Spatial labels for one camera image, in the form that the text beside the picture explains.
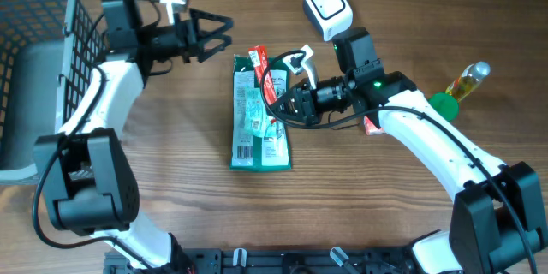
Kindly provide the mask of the pale green wipes packet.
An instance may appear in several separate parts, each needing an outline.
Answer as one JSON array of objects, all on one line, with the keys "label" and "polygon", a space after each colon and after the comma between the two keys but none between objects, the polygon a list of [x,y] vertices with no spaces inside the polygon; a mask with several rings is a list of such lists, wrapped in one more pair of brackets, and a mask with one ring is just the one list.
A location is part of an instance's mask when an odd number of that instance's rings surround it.
[{"label": "pale green wipes packet", "polygon": [[275,137],[277,124],[273,122],[274,118],[267,114],[258,88],[245,90],[245,103],[244,130],[259,138]]}]

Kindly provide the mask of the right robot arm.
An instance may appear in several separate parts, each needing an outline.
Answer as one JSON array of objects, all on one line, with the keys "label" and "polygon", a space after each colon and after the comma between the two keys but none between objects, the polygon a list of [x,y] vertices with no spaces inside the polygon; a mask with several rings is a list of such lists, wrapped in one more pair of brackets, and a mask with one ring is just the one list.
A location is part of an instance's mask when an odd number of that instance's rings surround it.
[{"label": "right robot arm", "polygon": [[364,27],[333,39],[341,75],[318,80],[312,52],[287,51],[277,60],[303,79],[266,110],[299,129],[322,129],[326,112],[352,109],[404,144],[438,179],[453,202],[450,228],[425,235],[403,253],[405,273],[504,273],[534,262],[547,246],[538,174],[507,165],[445,120],[403,73],[384,70]]}]

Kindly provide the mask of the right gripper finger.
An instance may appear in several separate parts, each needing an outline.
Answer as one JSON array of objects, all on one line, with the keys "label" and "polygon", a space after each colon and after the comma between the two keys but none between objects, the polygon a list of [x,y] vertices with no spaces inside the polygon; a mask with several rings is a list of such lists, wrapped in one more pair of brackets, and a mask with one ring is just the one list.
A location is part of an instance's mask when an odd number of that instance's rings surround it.
[{"label": "right gripper finger", "polygon": [[297,86],[291,87],[283,95],[281,95],[277,101],[273,104],[274,110],[298,110],[299,99],[297,98],[297,91],[299,88]]},{"label": "right gripper finger", "polygon": [[305,128],[306,125],[303,122],[304,117],[297,110],[275,110],[270,107],[267,108],[268,112],[275,117],[282,124],[291,128]]}]

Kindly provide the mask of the green 3M gloves package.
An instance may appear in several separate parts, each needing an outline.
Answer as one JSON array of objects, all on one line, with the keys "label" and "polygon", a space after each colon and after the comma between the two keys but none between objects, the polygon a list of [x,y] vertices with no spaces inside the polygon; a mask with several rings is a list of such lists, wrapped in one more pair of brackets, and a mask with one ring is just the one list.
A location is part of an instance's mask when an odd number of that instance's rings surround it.
[{"label": "green 3M gloves package", "polygon": [[259,138],[244,130],[245,90],[258,88],[250,57],[234,56],[233,61],[233,130],[230,168],[253,172],[289,170],[291,157],[283,124],[276,121],[277,135]]}]

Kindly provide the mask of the red sachet packet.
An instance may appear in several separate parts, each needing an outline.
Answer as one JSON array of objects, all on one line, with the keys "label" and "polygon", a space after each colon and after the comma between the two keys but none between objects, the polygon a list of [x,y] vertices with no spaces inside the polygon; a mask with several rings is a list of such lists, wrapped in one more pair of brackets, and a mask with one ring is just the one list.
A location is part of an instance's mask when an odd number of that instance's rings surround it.
[{"label": "red sachet packet", "polygon": [[253,64],[253,69],[258,82],[261,82],[262,77],[265,75],[263,92],[265,100],[268,105],[271,105],[277,101],[277,92],[271,78],[271,73],[265,74],[265,70],[268,67],[268,56],[266,47],[264,45],[255,45],[248,49],[248,55]]}]

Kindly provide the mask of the green lid white jar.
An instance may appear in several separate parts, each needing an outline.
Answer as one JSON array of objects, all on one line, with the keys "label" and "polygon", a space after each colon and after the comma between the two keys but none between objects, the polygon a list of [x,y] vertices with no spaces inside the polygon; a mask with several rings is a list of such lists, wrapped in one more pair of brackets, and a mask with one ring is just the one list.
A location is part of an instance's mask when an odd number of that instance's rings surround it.
[{"label": "green lid white jar", "polygon": [[459,114],[458,102],[445,92],[432,95],[428,102],[430,106],[446,121],[453,121]]}]

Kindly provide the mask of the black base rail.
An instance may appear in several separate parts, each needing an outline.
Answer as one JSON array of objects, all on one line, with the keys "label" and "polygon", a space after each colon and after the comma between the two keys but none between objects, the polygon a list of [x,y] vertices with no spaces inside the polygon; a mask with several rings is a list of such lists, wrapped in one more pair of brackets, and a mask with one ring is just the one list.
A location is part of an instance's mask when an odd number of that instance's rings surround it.
[{"label": "black base rail", "polygon": [[342,262],[331,250],[186,249],[180,273],[421,273],[410,248],[344,249]]}]

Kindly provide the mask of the white barcode scanner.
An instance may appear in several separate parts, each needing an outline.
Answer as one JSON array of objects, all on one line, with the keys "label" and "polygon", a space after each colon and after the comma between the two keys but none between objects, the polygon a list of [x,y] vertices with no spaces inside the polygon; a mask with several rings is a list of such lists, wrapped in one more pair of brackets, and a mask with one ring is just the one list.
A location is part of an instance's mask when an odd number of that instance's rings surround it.
[{"label": "white barcode scanner", "polygon": [[354,17],[347,0],[303,0],[303,11],[325,42],[349,29]]}]

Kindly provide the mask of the grey plastic mesh basket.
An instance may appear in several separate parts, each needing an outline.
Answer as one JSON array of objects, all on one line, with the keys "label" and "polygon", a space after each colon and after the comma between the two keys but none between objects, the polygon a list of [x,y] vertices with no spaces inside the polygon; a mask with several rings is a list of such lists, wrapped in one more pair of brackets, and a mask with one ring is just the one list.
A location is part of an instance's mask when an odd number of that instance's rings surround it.
[{"label": "grey plastic mesh basket", "polygon": [[104,50],[81,0],[1,0],[1,183],[34,185],[33,145],[74,114]]}]

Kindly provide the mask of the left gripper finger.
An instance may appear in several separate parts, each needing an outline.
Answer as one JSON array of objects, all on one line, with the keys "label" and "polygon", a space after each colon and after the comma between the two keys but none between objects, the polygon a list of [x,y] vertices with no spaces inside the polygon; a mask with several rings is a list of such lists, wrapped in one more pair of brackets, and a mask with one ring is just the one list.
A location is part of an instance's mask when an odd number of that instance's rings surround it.
[{"label": "left gripper finger", "polygon": [[[206,45],[212,41],[217,41],[218,44],[213,47],[207,47]],[[231,44],[232,38],[229,35],[219,34],[212,37],[206,37],[199,42],[198,62],[202,63],[206,61],[218,52],[224,51]]]},{"label": "left gripper finger", "polygon": [[[226,33],[234,26],[233,19],[228,16],[216,15],[198,9],[190,9],[189,15],[199,38],[215,38]],[[211,31],[204,30],[200,27],[201,20],[220,22],[221,26]]]}]

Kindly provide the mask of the orange Kleenex tissue pack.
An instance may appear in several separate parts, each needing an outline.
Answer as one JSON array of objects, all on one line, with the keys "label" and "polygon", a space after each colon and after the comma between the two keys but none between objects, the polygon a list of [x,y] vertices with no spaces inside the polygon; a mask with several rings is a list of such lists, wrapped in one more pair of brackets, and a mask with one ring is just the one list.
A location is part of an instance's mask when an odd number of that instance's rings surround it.
[{"label": "orange Kleenex tissue pack", "polygon": [[384,130],[382,128],[378,128],[371,120],[368,116],[365,116],[364,117],[364,120],[363,120],[363,125],[364,125],[364,129],[365,129],[365,132],[368,136],[372,136],[372,135],[378,135],[378,134],[383,134],[384,133]]}]

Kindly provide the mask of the yellow liquid clear bottle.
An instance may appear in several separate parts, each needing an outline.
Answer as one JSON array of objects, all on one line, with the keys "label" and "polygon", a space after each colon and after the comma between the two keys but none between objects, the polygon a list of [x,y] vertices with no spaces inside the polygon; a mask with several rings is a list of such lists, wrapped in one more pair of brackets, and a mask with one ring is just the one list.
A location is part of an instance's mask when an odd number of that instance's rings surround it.
[{"label": "yellow liquid clear bottle", "polygon": [[487,62],[476,62],[467,66],[462,74],[446,88],[445,93],[461,102],[473,92],[490,74],[491,66]]}]

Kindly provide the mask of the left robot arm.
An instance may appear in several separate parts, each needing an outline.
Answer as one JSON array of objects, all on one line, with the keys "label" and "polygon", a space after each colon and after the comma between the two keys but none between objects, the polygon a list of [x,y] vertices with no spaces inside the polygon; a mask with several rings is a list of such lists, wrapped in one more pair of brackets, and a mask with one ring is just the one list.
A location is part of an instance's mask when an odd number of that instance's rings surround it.
[{"label": "left robot arm", "polygon": [[157,0],[169,22],[145,24],[139,0],[101,0],[106,23],[91,83],[56,134],[36,140],[39,181],[33,206],[45,206],[51,225],[79,236],[79,246],[104,242],[136,273],[193,273],[177,239],[140,210],[138,183],[119,139],[153,64],[180,57],[204,62],[231,42],[233,20],[189,7],[189,0]]}]

